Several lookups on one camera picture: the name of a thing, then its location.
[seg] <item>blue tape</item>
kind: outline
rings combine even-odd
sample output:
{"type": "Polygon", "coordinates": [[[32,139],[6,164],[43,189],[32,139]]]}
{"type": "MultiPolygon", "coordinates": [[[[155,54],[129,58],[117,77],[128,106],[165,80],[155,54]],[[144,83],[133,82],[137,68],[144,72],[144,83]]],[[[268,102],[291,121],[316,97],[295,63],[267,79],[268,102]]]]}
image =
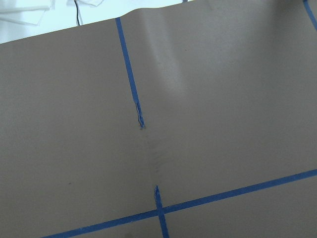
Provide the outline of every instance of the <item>blue tape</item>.
{"type": "Polygon", "coordinates": [[[255,191],[262,190],[262,189],[269,188],[269,187],[279,186],[279,185],[282,185],[285,183],[294,182],[297,180],[306,179],[306,178],[313,177],[313,176],[317,176],[317,170],[311,170],[311,171],[303,172],[300,174],[291,175],[291,176],[287,176],[287,177],[283,177],[283,178],[278,178],[275,180],[258,183],[258,184],[251,185],[248,187],[242,187],[242,188],[235,189],[232,191],[223,192],[223,193],[195,199],[195,200],[188,201],[188,202],[179,203],[176,205],[165,207],[165,208],[163,208],[163,210],[164,210],[164,213],[176,212],[176,211],[183,210],[186,208],[195,207],[195,206],[223,200],[223,199],[230,198],[230,197],[239,196],[239,195],[249,193],[249,192],[255,192],[255,191]]]}
{"type": "Polygon", "coordinates": [[[169,238],[166,220],[165,220],[165,215],[163,212],[163,205],[162,205],[162,201],[160,199],[158,186],[155,187],[154,197],[155,197],[155,203],[156,203],[157,209],[158,209],[158,219],[159,219],[159,223],[160,223],[160,228],[162,230],[163,238],[169,238]]]}
{"type": "Polygon", "coordinates": [[[148,211],[148,212],[144,212],[144,213],[140,213],[140,214],[136,214],[136,215],[132,215],[132,216],[128,216],[128,217],[123,217],[123,218],[108,221],[108,222],[95,224],[95,225],[88,226],[88,227],[78,228],[75,230],[71,230],[71,231],[67,231],[67,232],[63,232],[63,233],[59,233],[59,234],[55,234],[55,235],[51,235],[51,236],[43,237],[43,238],[74,237],[74,236],[78,236],[78,235],[82,235],[82,234],[86,234],[86,233],[90,233],[90,232],[103,230],[103,229],[110,228],[110,227],[116,227],[119,225],[131,223],[131,222],[136,222],[139,220],[144,220],[147,218],[156,217],[157,215],[158,215],[157,210],[152,210],[152,211],[148,211]]]}
{"type": "Polygon", "coordinates": [[[137,87],[135,86],[135,82],[134,82],[133,71],[132,71],[132,67],[131,67],[131,62],[130,62],[130,58],[129,58],[127,45],[126,45],[125,39],[124,39],[124,33],[123,33],[120,17],[117,17],[115,19],[115,22],[117,24],[118,34],[119,34],[119,38],[120,38],[125,67],[126,67],[127,73],[128,73],[128,78],[129,78],[129,82],[130,82],[130,88],[131,88],[131,92],[132,92],[133,101],[136,105],[137,112],[138,112],[138,121],[139,121],[140,127],[144,127],[144,121],[143,121],[141,106],[140,106],[140,102],[139,102],[137,87]]]}
{"type": "Polygon", "coordinates": [[[99,223],[99,224],[88,226],[88,227],[82,227],[82,228],[78,228],[78,229],[71,230],[68,232],[63,232],[63,233],[59,233],[59,234],[55,234],[55,235],[43,237],[43,238],[74,237],[74,236],[78,236],[78,235],[82,235],[82,234],[86,234],[86,233],[91,233],[91,232],[107,229],[110,227],[115,227],[115,226],[131,223],[131,222],[136,222],[139,220],[144,220],[144,219],[151,218],[151,217],[156,217],[156,216],[159,217],[163,237],[164,237],[164,234],[166,232],[167,236],[165,236],[164,238],[168,238],[169,236],[168,236],[167,225],[166,225],[166,220],[165,220],[165,216],[164,216],[164,214],[166,214],[166,213],[176,212],[176,211],[183,210],[186,208],[191,208],[191,207],[203,205],[206,203],[219,201],[219,200],[239,196],[239,195],[250,193],[250,192],[255,192],[258,190],[262,190],[262,189],[266,189],[266,188],[270,188],[270,187],[274,187],[274,186],[279,186],[279,185],[282,185],[285,183],[294,182],[294,181],[298,181],[301,179],[307,179],[307,178],[314,177],[314,176],[317,176],[317,169],[310,170],[310,171],[303,172],[303,173],[296,174],[296,175],[291,175],[291,176],[287,176],[287,177],[283,177],[283,178],[274,179],[274,180],[267,181],[267,182],[258,183],[258,184],[251,185],[248,187],[242,187],[239,189],[219,193],[216,195],[211,195],[208,197],[203,197],[203,198],[191,200],[188,202],[175,204],[175,205],[164,207],[164,208],[162,207],[160,194],[159,194],[159,188],[156,186],[156,188],[155,188],[155,200],[156,200],[156,204],[157,204],[157,210],[152,210],[152,211],[148,211],[148,212],[144,212],[144,213],[140,213],[140,214],[136,214],[136,215],[132,215],[132,216],[128,216],[128,217],[124,217],[124,218],[120,218],[120,219],[116,219],[116,220],[112,220],[112,221],[108,221],[108,222],[103,222],[103,223],[99,223]]]}
{"type": "Polygon", "coordinates": [[[303,3],[304,3],[307,14],[312,21],[312,24],[314,25],[315,29],[317,30],[317,21],[316,21],[316,18],[314,17],[312,10],[311,10],[311,7],[308,4],[308,0],[303,0],[303,3]]]}

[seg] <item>black cable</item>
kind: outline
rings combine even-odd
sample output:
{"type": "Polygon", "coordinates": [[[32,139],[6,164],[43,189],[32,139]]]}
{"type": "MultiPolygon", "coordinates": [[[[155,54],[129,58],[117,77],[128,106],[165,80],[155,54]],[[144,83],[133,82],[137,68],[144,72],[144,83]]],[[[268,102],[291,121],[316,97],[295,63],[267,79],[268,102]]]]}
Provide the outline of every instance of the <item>black cable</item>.
{"type": "Polygon", "coordinates": [[[75,2],[75,4],[76,4],[76,9],[77,9],[77,25],[78,26],[80,26],[80,24],[79,24],[79,8],[78,8],[78,4],[77,4],[77,1],[76,0],[74,0],[74,2],[75,2]]]}

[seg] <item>blue painter's tape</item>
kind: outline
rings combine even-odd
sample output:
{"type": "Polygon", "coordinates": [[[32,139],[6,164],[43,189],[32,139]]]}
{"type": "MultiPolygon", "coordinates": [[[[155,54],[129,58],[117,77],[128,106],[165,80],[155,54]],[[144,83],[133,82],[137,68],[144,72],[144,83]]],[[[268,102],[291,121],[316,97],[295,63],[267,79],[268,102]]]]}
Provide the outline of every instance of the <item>blue painter's tape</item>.
{"type": "Polygon", "coordinates": [[[125,67],[126,67],[127,73],[128,73],[128,78],[129,78],[129,82],[130,82],[130,88],[131,88],[131,92],[132,92],[133,101],[136,105],[137,112],[138,112],[138,121],[139,121],[140,127],[144,127],[144,121],[143,121],[141,106],[140,106],[140,102],[139,102],[137,87],[135,86],[135,82],[134,82],[132,66],[131,66],[131,62],[130,62],[130,58],[129,58],[127,45],[126,45],[125,39],[124,39],[124,33],[123,33],[120,17],[117,17],[115,19],[115,22],[117,24],[119,39],[120,39],[120,43],[121,43],[125,67]]]}
{"type": "Polygon", "coordinates": [[[316,18],[314,16],[312,10],[311,10],[311,7],[309,6],[308,0],[303,0],[303,3],[304,3],[307,14],[312,21],[312,24],[314,25],[315,29],[317,30],[317,21],[316,21],[316,18]]]}
{"type": "Polygon", "coordinates": [[[67,232],[63,232],[63,233],[59,233],[59,234],[55,234],[55,235],[51,235],[51,236],[43,237],[43,238],[75,237],[78,235],[95,232],[95,231],[103,230],[110,227],[115,227],[115,226],[131,223],[131,222],[136,222],[136,221],[147,219],[150,217],[155,217],[157,215],[158,215],[157,210],[152,210],[152,211],[148,211],[148,212],[144,212],[144,213],[140,213],[140,214],[136,214],[136,215],[132,215],[132,216],[128,216],[128,217],[124,217],[124,218],[120,218],[120,219],[116,219],[116,220],[112,220],[108,222],[95,224],[88,227],[78,228],[75,230],[71,230],[71,231],[67,231],[67,232]]]}
{"type": "Polygon", "coordinates": [[[159,223],[160,223],[160,228],[162,230],[163,238],[169,238],[167,225],[166,225],[166,220],[165,220],[165,215],[164,215],[164,212],[163,212],[163,205],[162,205],[162,201],[161,201],[161,198],[160,198],[159,187],[158,186],[155,187],[154,197],[155,197],[155,202],[156,202],[156,205],[157,205],[158,218],[159,218],[159,223]]]}
{"type": "Polygon", "coordinates": [[[163,210],[164,210],[164,213],[175,212],[175,211],[183,210],[183,209],[190,208],[190,207],[199,206],[199,205],[210,203],[210,202],[215,202],[215,201],[223,200],[226,198],[239,196],[239,195],[242,195],[245,193],[255,192],[258,190],[265,189],[265,188],[274,187],[274,186],[282,185],[282,184],[289,183],[289,182],[294,182],[294,181],[301,180],[301,179],[306,179],[306,178],[313,177],[313,176],[317,176],[317,170],[311,170],[311,171],[307,171],[304,173],[291,175],[291,176],[287,176],[287,177],[283,177],[283,178],[278,178],[275,180],[258,183],[258,184],[251,185],[248,187],[242,187],[242,188],[235,189],[232,191],[223,192],[223,193],[195,199],[195,200],[188,201],[188,202],[179,203],[176,205],[165,207],[165,208],[163,208],[163,210]]]}

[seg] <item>cord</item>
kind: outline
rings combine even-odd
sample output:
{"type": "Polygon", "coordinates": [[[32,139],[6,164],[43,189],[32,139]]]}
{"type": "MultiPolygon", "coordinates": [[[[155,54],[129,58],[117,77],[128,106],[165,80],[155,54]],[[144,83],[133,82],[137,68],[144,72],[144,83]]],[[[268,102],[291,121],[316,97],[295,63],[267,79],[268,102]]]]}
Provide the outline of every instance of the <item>cord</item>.
{"type": "Polygon", "coordinates": [[[74,0],[75,4],[76,4],[76,9],[77,9],[77,25],[80,26],[80,23],[79,23],[79,8],[78,8],[78,4],[77,4],[77,1],[74,0]]]}

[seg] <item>white paper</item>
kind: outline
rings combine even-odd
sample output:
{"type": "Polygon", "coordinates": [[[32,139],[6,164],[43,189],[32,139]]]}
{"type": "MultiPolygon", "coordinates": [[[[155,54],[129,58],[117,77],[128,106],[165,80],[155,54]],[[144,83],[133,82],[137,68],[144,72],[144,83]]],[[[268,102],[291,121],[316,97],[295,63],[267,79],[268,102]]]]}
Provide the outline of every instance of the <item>white paper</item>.
{"type": "Polygon", "coordinates": [[[0,13],[0,19],[22,24],[38,25],[45,10],[17,11],[0,13]]]}
{"type": "Polygon", "coordinates": [[[79,0],[87,4],[98,6],[103,0],[79,0]]]}
{"type": "Polygon", "coordinates": [[[48,9],[51,0],[0,0],[0,12],[48,9]]]}

